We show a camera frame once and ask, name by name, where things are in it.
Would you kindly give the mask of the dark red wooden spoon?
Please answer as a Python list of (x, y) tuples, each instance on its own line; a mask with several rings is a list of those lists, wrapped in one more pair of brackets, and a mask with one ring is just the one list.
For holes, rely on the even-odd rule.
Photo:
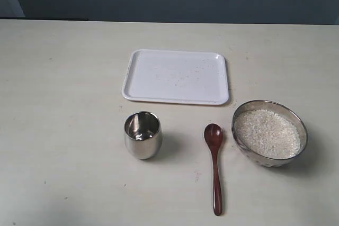
[(223, 142), (222, 128), (215, 123), (210, 123), (204, 130), (204, 139), (210, 149), (213, 164), (213, 210), (220, 216), (223, 210), (222, 193), (218, 169), (218, 153)]

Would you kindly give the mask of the stainless steel cup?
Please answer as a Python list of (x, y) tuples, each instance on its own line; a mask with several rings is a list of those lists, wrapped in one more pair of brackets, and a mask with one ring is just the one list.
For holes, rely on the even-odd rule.
[(124, 142), (128, 152), (137, 159), (155, 156), (163, 141), (159, 118), (152, 112), (140, 111), (124, 123)]

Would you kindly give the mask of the white uncooked rice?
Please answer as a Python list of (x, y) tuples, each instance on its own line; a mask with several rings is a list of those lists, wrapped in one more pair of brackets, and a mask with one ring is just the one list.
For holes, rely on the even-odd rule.
[(237, 135), (251, 150), (272, 159), (287, 159), (299, 153), (297, 128), (278, 113), (246, 111), (235, 121)]

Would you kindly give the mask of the stainless steel rice bowl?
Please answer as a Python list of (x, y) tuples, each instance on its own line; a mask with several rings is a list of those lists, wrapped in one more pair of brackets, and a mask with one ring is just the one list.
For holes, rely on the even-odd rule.
[[(237, 135), (237, 131), (235, 129), (235, 121), (240, 114), (246, 111), (253, 111), (253, 110), (268, 110), (274, 113), (278, 113), (282, 115), (283, 117), (285, 117), (287, 120), (289, 120), (292, 124), (294, 124), (297, 128), (299, 138), (301, 141), (299, 153), (295, 155), (294, 157), (287, 158), (287, 159), (272, 159), (272, 158), (268, 158), (260, 154), (257, 154), (255, 151), (251, 150), (244, 142), (242, 142), (239, 136)], [(279, 167), (284, 164), (290, 163), (292, 160), (297, 158), (304, 151), (304, 149), (306, 148), (308, 144), (308, 132), (301, 118), (298, 115), (296, 115), (292, 110), (288, 109), (287, 107), (279, 103), (271, 102), (267, 100), (253, 100), (253, 101), (249, 101), (249, 102), (246, 102), (240, 105), (236, 109), (233, 115), (231, 131), (233, 134), (233, 138), (238, 148), (240, 149), (240, 151), (251, 161), (259, 165), (265, 166), (265, 167)]]

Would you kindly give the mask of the white rectangular plastic tray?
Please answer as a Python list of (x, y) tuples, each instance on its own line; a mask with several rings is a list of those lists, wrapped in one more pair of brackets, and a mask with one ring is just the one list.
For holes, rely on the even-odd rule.
[(136, 50), (122, 95), (136, 102), (223, 105), (229, 100), (226, 60), (215, 52)]

